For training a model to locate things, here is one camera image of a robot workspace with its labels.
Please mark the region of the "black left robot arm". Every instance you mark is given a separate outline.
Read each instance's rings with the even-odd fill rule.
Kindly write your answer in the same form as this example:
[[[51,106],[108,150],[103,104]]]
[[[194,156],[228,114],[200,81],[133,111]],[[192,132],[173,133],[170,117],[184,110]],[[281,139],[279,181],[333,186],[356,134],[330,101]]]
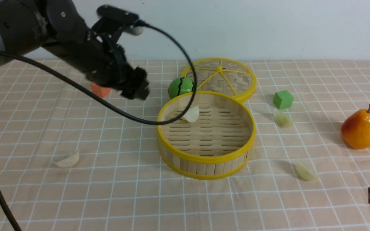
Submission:
[[[147,98],[146,71],[133,68],[117,44],[123,32],[141,34],[139,16],[111,5],[96,12],[89,27],[72,0],[0,0],[0,51],[23,56],[44,48],[97,85]]]

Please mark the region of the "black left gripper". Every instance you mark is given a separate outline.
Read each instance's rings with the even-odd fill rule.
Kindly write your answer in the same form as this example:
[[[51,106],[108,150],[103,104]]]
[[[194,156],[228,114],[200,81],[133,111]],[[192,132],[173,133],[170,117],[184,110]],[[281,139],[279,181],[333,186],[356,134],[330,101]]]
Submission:
[[[105,41],[104,56],[99,66],[85,77],[97,85],[121,91],[128,100],[146,100],[149,93],[147,72],[141,67],[133,68],[125,56],[125,50],[113,41]]]

